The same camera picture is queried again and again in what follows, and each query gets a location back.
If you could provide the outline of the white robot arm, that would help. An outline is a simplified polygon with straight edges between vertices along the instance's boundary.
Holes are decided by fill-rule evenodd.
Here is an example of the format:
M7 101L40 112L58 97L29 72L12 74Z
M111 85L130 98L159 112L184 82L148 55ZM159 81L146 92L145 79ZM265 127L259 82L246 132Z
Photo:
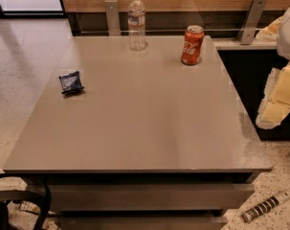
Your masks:
M290 7L270 27L276 32L277 53L288 63L282 69L273 68L267 77L256 118L256 125L263 129L279 126L290 113Z

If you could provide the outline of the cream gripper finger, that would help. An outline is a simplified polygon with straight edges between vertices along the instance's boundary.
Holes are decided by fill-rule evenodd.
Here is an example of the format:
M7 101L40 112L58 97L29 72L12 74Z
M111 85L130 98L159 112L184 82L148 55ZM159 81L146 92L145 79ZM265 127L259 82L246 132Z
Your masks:
M272 129L290 113L290 64L281 70L273 68L268 75L256 118L256 125Z
M282 17L279 17L276 20L274 20L272 23L270 23L267 27L261 29L257 33L256 39L276 41L281 19Z

